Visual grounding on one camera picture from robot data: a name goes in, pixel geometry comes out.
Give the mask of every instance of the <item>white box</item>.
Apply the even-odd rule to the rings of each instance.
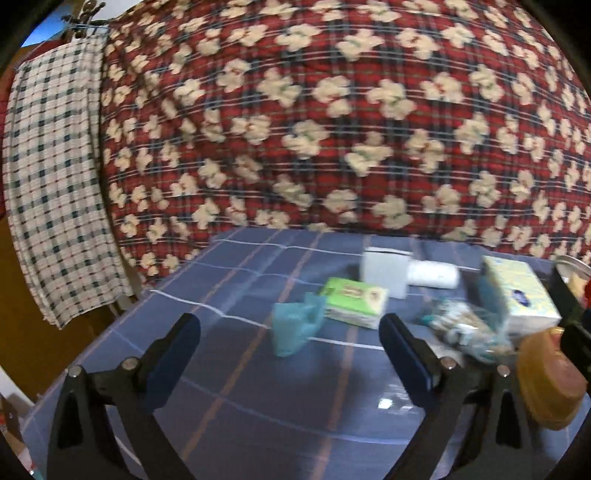
[[[393,248],[366,248],[359,269],[361,281],[387,289],[392,298],[405,299],[408,267],[412,259],[411,252]]]

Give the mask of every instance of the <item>tissue box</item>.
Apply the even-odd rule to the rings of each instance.
[[[514,342],[556,326],[560,314],[550,295],[525,262],[483,257],[479,280],[483,306],[498,315],[498,332]]]
[[[328,280],[320,295],[326,297],[325,317],[374,330],[388,300],[385,288],[337,277]]]

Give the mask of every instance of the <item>orange stripe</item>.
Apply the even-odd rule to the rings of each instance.
[[[347,331],[347,342],[355,343],[357,341],[358,328],[351,326]],[[333,400],[332,408],[330,410],[330,417],[327,428],[333,432],[339,425],[340,416],[343,412],[343,404],[345,403],[345,396],[347,393],[347,386],[349,385],[349,375],[351,373],[351,366],[353,365],[353,352],[355,348],[353,345],[345,347],[343,361],[340,365],[339,382],[337,383],[335,399]],[[324,437],[320,447],[320,454],[314,465],[311,480],[322,480],[326,466],[329,463],[330,452],[332,451],[332,437]]]
[[[311,243],[310,248],[316,248],[316,245],[318,245],[318,241],[320,240],[321,236],[322,236],[322,234],[320,234],[316,237],[316,239]],[[287,300],[287,297],[289,296],[291,289],[293,288],[294,284],[296,283],[296,277],[299,275],[301,269],[304,267],[306,262],[310,259],[312,253],[313,253],[313,250],[308,250],[300,258],[300,261],[298,262],[294,271],[291,273],[289,279],[287,280],[287,283],[285,284],[283,291],[279,295],[279,298],[277,299],[277,303],[282,303]],[[265,325],[267,325],[267,326],[270,325],[272,318],[273,318],[273,315],[271,313],[265,319]],[[232,375],[230,375],[230,377],[226,381],[226,384],[222,388],[222,390],[220,392],[220,395],[222,397],[227,397],[230,394],[230,392],[234,388],[234,385],[236,385],[236,382],[238,381],[238,379],[242,375],[242,372],[244,371],[244,369],[246,368],[246,366],[250,362],[254,352],[259,347],[259,345],[261,344],[261,342],[266,334],[267,334],[267,329],[263,329],[263,328],[258,329],[258,331],[257,331],[255,337],[253,338],[253,340],[251,341],[250,345],[248,345],[246,351],[240,357],[238,365],[236,366],[236,368],[232,372]],[[207,409],[207,412],[205,412],[205,415],[203,416],[203,418],[201,419],[201,422],[199,423],[199,427],[197,428],[195,433],[193,433],[193,435],[191,436],[191,438],[189,439],[189,441],[187,442],[187,444],[185,445],[185,448],[183,449],[183,451],[181,453],[181,458],[184,461],[187,461],[187,459],[189,458],[189,455],[191,455],[192,451],[195,450],[195,448],[197,447],[197,444],[199,443],[199,440],[201,440],[201,438],[203,437],[203,434],[207,430],[209,422],[216,417],[217,412],[222,407],[222,405],[223,405],[223,399],[218,397],[213,401],[212,405]]]

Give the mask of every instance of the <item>green tissue pack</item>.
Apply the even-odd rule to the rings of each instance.
[[[388,300],[385,288],[337,277],[328,280],[320,295],[326,297],[325,317],[374,330]]]

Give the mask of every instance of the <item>white stripe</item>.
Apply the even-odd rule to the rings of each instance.
[[[121,450],[123,450],[125,453],[127,453],[127,455],[129,455],[129,458],[131,458],[135,463],[142,467],[142,464],[139,461],[139,459],[125,446],[125,444],[119,439],[117,435],[115,435],[115,441],[117,442],[117,445],[119,445],[119,448],[121,448]]]

